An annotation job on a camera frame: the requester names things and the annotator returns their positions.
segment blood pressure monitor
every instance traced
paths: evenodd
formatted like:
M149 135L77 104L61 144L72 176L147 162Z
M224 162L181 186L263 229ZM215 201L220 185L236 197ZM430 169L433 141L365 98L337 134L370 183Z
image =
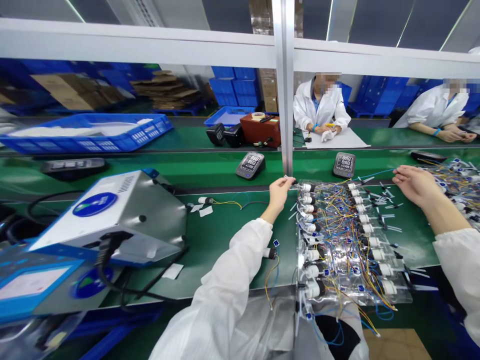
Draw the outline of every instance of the blood pressure monitor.
M351 179L355 172L355 155L339 152L336 154L333 175L343 179Z
M250 151L238 165L235 173L239 177L252 180L263 169L265 169L265 157L259 152Z

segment stack of cardboard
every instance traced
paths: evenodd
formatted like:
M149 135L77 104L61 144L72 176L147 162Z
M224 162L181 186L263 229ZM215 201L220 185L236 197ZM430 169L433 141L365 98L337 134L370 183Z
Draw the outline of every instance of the stack of cardboard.
M138 95L153 101L154 109L180 110L198 102L202 96L196 89L185 86L169 70L154 71L149 81L131 81Z
M125 99L116 88L106 83L106 86L100 85L96 80L81 74L45 74L31 77L69 110L95 110Z
M277 101L277 76L275 69L260 69L260 82L265 101L267 113L278 113L279 104Z

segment hand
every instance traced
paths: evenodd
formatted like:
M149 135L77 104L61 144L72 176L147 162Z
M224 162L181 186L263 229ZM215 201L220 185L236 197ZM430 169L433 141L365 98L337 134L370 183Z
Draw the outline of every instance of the hand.
M261 218L273 225L277 216L284 209L287 192L295 181L294 177L281 177L270 184L270 202Z
M326 142L327 140L331 140L335 137L335 135L337 135L337 132L336 131L332 131L332 130L329 130L329 131L325 131L322 135L321 135L321 142L324 143Z
M466 132L462 134L461 137L463 138L461 140L463 143L471 143L473 140L475 140L475 138L477 137L477 134L471 134Z
M323 124L323 125L317 126L317 127L315 128L315 133L317 133L317 134L322 134L322 133L327 132L327 131L330 131L330 130L331 130L331 128L328 127L327 124Z
M429 206L434 207L438 204L438 200L447 199L435 182L434 176L428 171L414 166L401 165L393 170L393 173L396 175L392 180L398 185L401 192L422 209Z
M448 130L442 130L440 131L437 136L437 138L442 139L444 142L447 143L453 143L458 140L461 140L462 138L458 136L456 133L448 131Z

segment tape roll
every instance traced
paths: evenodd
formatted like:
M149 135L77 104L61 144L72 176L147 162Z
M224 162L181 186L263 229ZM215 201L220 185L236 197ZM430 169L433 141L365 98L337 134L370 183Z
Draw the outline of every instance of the tape roll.
M262 120L265 117L264 112L254 112L251 114L252 120Z

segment worker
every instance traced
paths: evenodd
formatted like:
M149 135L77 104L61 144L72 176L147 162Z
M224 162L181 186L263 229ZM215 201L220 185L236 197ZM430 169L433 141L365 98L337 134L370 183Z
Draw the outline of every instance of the worker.
M230 241L229 249L201 279L191 305L177 313L156 343L150 360L262 360L282 357L293 351L295 336L295 296L290 288L275 297L272 310L265 293L249 297L250 282L257 274L271 236L272 227L287 200L293 177L280 178L270 185L270 201L263 214L244 225ZM357 307L352 303L340 316L344 320L343 346L332 346L345 354L343 359L367 360L368 346L363 336ZM333 359L325 341L315 335L310 322L301 319L299 337L311 346L308 359Z
M442 139L447 143L472 142L477 135L460 130L456 123L465 111L469 94L461 79L445 79L444 84L425 91L393 126Z
M443 194L432 174L406 165L393 172L393 182L430 223L442 270L467 314L465 329L480 346L480 233Z
M321 135L322 142L333 139L351 120L345 110L342 89L337 85L339 77L338 74L317 72L311 81L300 84L293 99L297 128Z

